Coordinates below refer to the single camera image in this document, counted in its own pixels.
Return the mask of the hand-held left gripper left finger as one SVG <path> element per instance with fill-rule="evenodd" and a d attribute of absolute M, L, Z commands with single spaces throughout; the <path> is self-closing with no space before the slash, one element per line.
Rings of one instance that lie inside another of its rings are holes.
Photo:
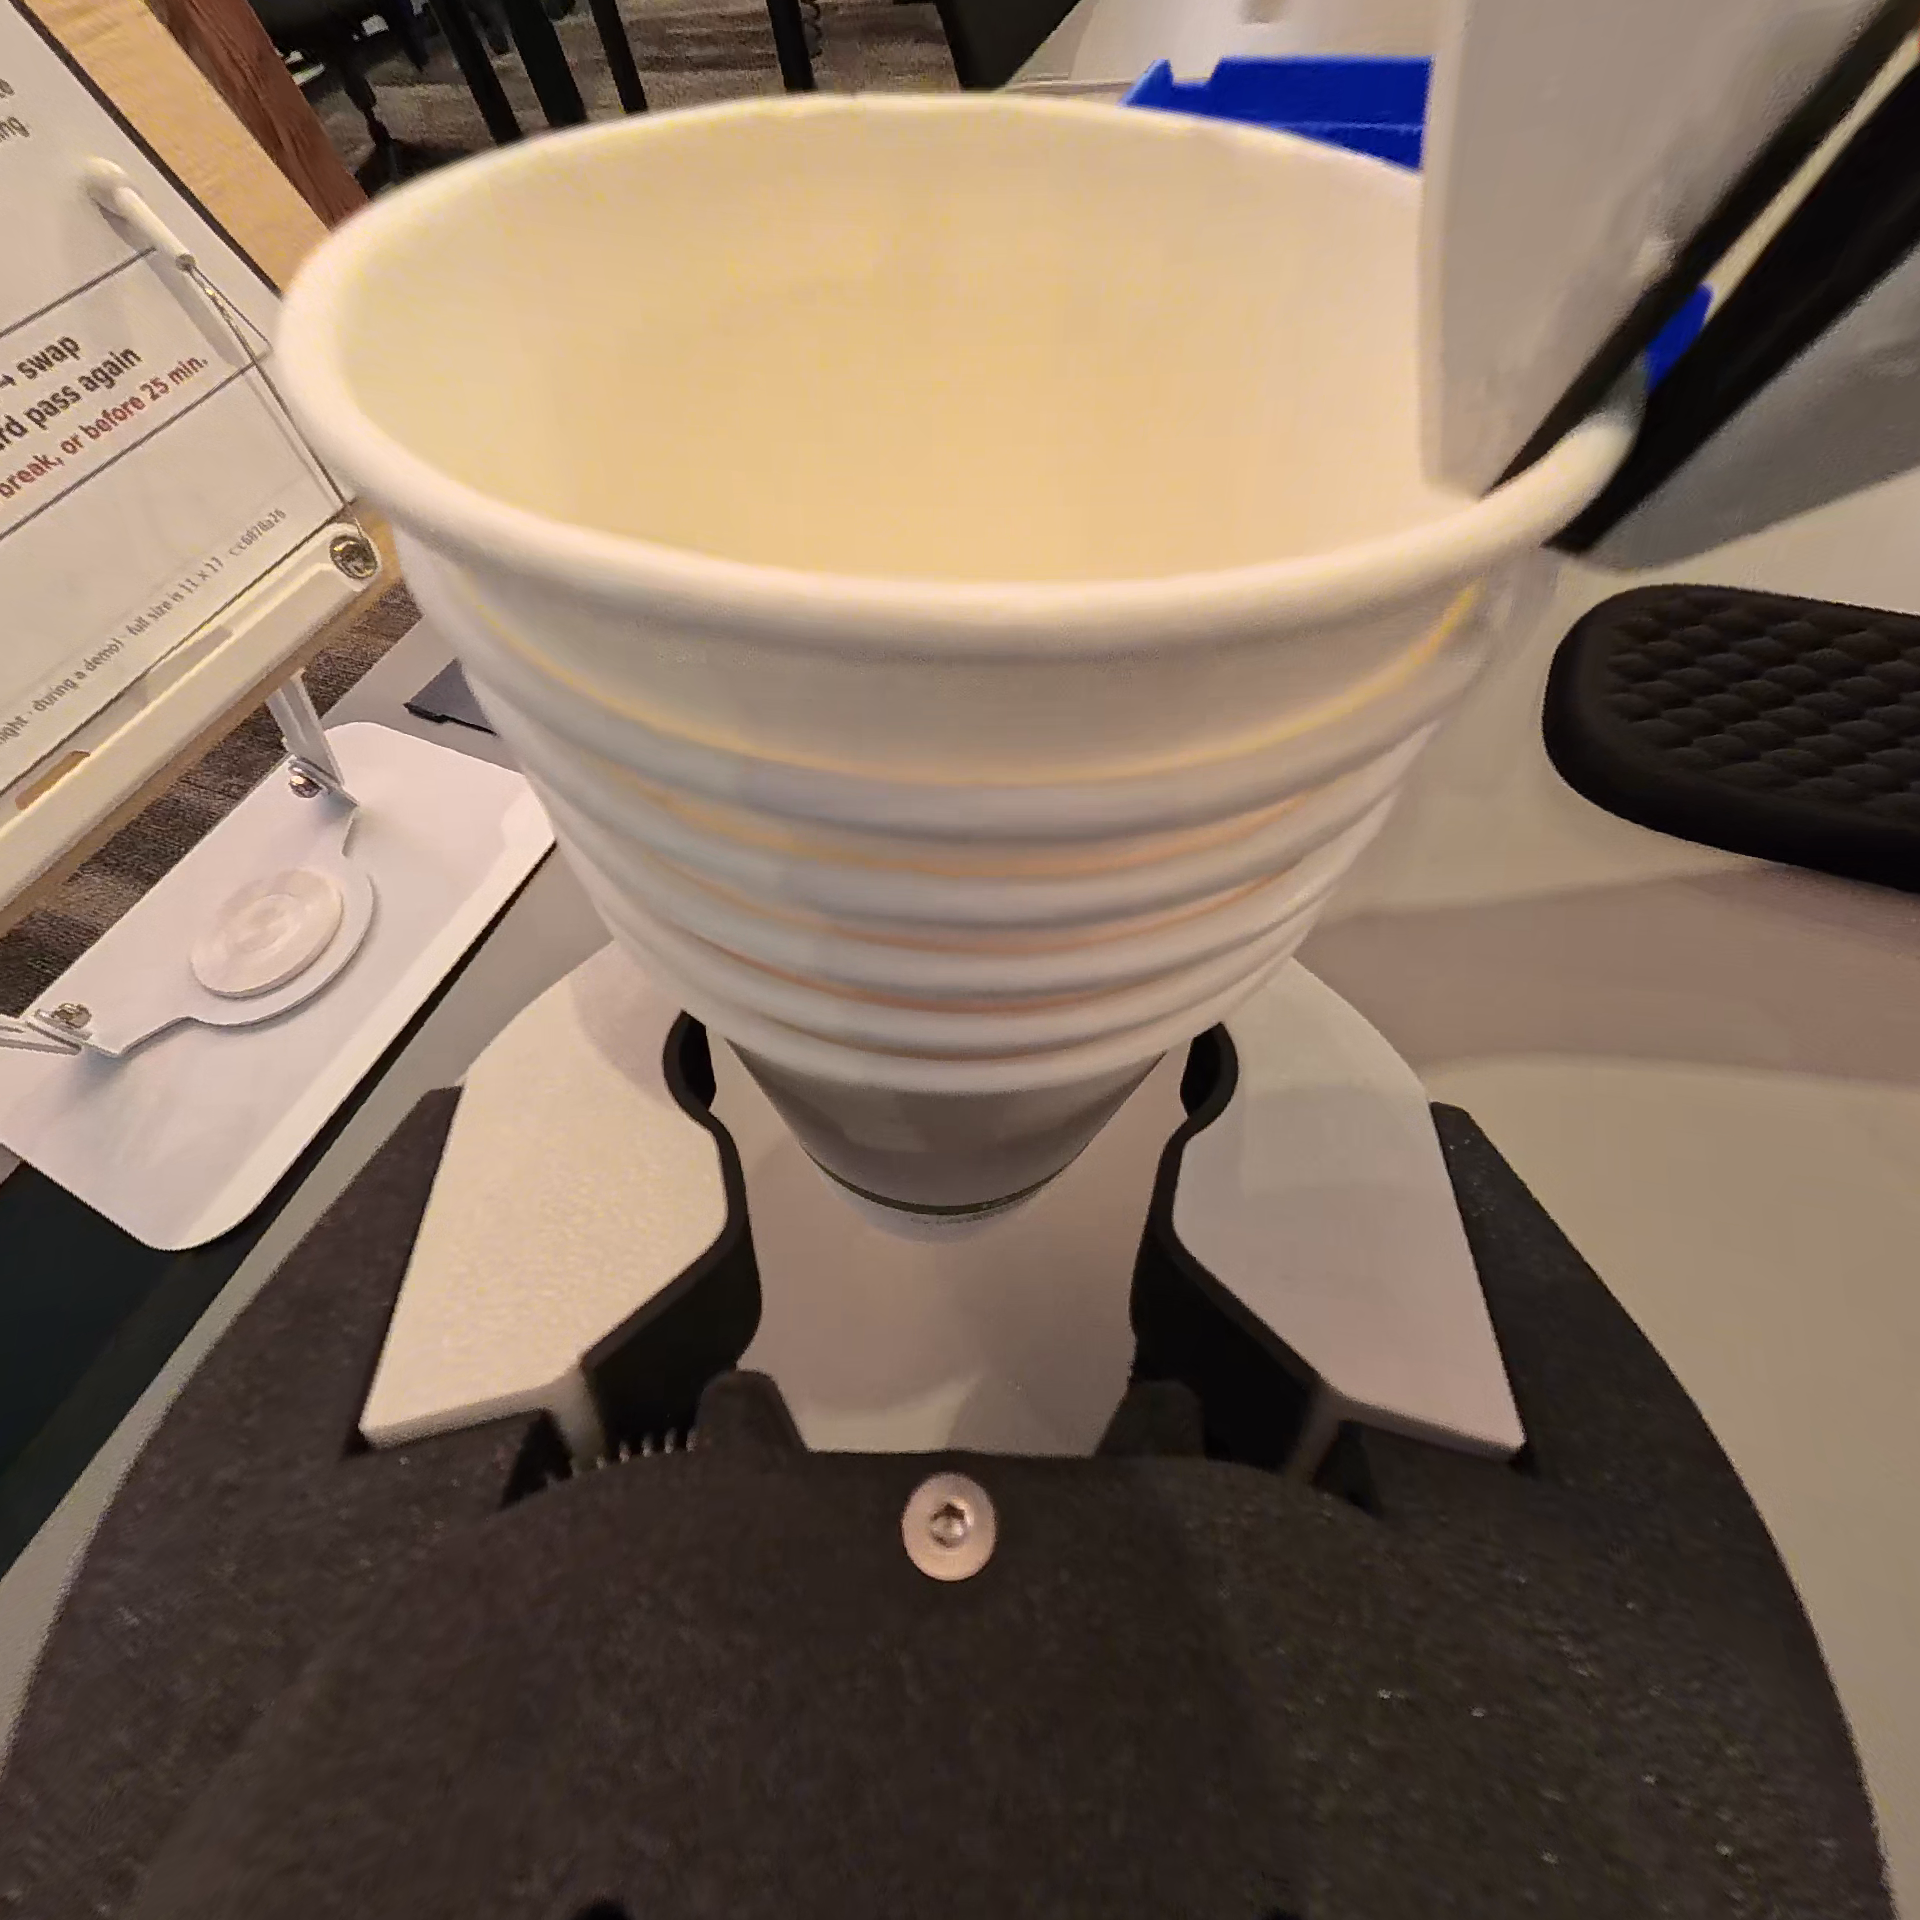
<path fill-rule="evenodd" d="M 573 1458 L 655 1453 L 762 1319 L 749 1184 L 702 1021 L 615 945 L 467 1068 L 358 1433 L 543 1413 Z"/>

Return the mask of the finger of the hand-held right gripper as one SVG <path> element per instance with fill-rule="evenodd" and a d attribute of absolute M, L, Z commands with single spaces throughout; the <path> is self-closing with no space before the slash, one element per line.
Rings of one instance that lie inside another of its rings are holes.
<path fill-rule="evenodd" d="M 1423 464 L 1487 492 L 1760 225 L 1917 4 L 1453 4 L 1427 92 Z"/>
<path fill-rule="evenodd" d="M 1614 477 L 1549 543 L 1702 556 L 1917 464 L 1917 146 L 1848 140 L 1708 314 Z"/>

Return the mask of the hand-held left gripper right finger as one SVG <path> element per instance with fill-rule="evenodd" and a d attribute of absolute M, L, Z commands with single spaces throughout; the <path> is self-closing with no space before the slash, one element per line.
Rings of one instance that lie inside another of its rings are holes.
<path fill-rule="evenodd" d="M 1204 1449 L 1318 1472 L 1343 1428 L 1511 1462 L 1524 1419 L 1415 1068 L 1303 966 L 1189 1045 L 1134 1261 L 1134 1377 Z"/>

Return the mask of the narrow blue plastic bin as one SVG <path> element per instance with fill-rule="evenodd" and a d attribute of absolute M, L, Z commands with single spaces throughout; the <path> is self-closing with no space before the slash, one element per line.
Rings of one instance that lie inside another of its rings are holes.
<path fill-rule="evenodd" d="M 1402 53 L 1223 57 L 1204 80 L 1152 64 L 1126 108 L 1249 126 L 1267 134 L 1423 170 L 1432 61 Z"/>

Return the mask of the stack of nested paper cups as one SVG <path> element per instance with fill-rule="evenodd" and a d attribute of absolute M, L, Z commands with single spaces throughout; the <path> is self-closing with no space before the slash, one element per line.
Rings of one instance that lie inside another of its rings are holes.
<path fill-rule="evenodd" d="M 1022 1204 L 1297 956 L 1500 635 L 1446 582 L 969 655 L 402 560 L 609 941 L 832 1180 L 923 1217 Z"/>

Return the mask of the white paper cup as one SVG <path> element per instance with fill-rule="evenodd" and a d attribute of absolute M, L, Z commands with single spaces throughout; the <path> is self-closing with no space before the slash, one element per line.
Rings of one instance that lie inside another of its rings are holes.
<path fill-rule="evenodd" d="M 1419 183 L 1131 108 L 547 134 L 301 268 L 278 377 L 467 676 L 880 783 L 1106 783 L 1438 697 L 1623 464 L 1419 450 Z"/>

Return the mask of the white clipboard stand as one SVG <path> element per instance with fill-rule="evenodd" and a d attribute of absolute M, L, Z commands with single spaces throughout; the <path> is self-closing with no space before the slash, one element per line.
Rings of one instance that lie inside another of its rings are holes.
<path fill-rule="evenodd" d="M 194 1251 L 293 1173 L 553 849 L 528 778 L 271 697 L 284 760 L 4 1021 L 4 1188 Z"/>

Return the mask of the black rectangular table inlay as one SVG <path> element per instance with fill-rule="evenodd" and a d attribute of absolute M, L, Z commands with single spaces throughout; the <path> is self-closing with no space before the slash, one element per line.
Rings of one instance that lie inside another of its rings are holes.
<path fill-rule="evenodd" d="M 417 723 L 452 726 L 497 737 L 497 730 L 476 697 L 458 659 L 442 663 L 417 692 L 406 693 L 406 714 Z"/>
<path fill-rule="evenodd" d="M 251 1255 L 288 1188 L 237 1228 L 156 1251 L 48 1175 L 4 1177 L 4 1474 L 99 1400 L 134 1397 Z"/>

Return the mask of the dark display board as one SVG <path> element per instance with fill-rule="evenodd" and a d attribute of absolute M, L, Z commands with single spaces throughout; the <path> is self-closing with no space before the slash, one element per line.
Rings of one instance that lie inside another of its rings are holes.
<path fill-rule="evenodd" d="M 1077 4 L 936 4 L 962 92 L 1004 89 Z"/>

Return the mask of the wooden instruction clipboard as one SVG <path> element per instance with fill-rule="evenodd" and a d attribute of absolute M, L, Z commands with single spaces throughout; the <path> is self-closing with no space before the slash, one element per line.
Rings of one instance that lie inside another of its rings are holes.
<path fill-rule="evenodd" d="M 326 219 L 156 4 L 4 4 L 4 923 L 395 579 L 278 396 Z"/>

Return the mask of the black office chair base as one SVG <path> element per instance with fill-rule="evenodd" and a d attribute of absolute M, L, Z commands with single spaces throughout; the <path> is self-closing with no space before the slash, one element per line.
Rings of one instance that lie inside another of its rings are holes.
<path fill-rule="evenodd" d="M 395 137 L 377 112 L 377 95 L 365 73 L 365 23 L 373 15 L 400 37 L 406 53 L 417 53 L 417 35 L 402 23 L 402 4 L 251 4 L 251 13 L 284 57 L 301 57 L 330 73 L 348 103 L 363 112 L 371 140 L 354 178 L 367 195 L 395 183 Z"/>

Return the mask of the brown wooden post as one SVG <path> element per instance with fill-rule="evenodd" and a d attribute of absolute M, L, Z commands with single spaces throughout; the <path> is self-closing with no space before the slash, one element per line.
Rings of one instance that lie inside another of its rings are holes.
<path fill-rule="evenodd" d="M 335 155 L 251 4 L 148 4 L 148 9 L 325 225 L 338 225 L 365 207 L 365 187 Z"/>

